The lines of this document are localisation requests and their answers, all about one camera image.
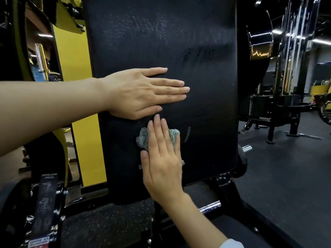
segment hand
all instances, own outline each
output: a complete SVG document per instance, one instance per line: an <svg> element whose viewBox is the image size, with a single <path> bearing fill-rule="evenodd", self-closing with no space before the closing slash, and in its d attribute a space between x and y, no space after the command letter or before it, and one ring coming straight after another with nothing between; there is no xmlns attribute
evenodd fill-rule
<svg viewBox="0 0 331 248"><path fill-rule="evenodd" d="M157 104L178 102L190 88L184 82L166 78L149 78L167 72L167 68L129 69L101 81L106 84L107 110L116 117L136 120L162 110Z"/></svg>
<svg viewBox="0 0 331 248"><path fill-rule="evenodd" d="M175 150L169 136L166 120L157 114L154 123L148 123L148 152L141 152L144 185L152 199L164 209L180 201L185 195L182 188L182 159L179 134Z"/></svg>

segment forearm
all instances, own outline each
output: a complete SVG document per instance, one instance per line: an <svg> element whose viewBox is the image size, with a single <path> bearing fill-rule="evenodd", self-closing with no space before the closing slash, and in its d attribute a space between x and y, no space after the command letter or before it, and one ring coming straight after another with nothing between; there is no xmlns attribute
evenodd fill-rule
<svg viewBox="0 0 331 248"><path fill-rule="evenodd" d="M219 248L227 237L218 230L184 194L164 209L191 248Z"/></svg>
<svg viewBox="0 0 331 248"><path fill-rule="evenodd" d="M0 82L0 156L47 132L105 110L101 85L93 78L73 82Z"/></svg>

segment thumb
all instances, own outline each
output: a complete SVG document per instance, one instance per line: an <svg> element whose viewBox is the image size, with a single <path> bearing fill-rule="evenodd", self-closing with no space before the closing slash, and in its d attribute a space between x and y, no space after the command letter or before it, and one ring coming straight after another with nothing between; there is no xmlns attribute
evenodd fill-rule
<svg viewBox="0 0 331 248"><path fill-rule="evenodd" d="M144 179L144 184L150 183L152 178L151 178L151 173L150 173L150 168L149 168L149 154L146 150L142 150L140 152L140 159L141 159L141 166L143 168L143 179Z"/></svg>
<svg viewBox="0 0 331 248"><path fill-rule="evenodd" d="M154 115L162 110L162 107L159 105L150 106L139 111L135 112L135 119L140 119L143 117Z"/></svg>

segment pinky finger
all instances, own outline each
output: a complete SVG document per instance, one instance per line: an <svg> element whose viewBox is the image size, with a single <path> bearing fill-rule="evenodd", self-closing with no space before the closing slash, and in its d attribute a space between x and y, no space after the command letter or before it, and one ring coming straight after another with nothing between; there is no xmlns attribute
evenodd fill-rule
<svg viewBox="0 0 331 248"><path fill-rule="evenodd" d="M175 143L175 155L182 160L182 157L180 155L180 136L177 134L176 136L176 143Z"/></svg>

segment yellow panel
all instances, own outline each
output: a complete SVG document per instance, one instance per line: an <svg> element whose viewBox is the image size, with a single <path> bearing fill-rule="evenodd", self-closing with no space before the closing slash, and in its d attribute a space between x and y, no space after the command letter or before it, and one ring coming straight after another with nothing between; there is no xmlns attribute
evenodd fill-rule
<svg viewBox="0 0 331 248"><path fill-rule="evenodd" d="M92 77L86 33L70 33L53 26L64 81ZM84 186L103 183L106 179L98 116L72 124L77 158Z"/></svg>

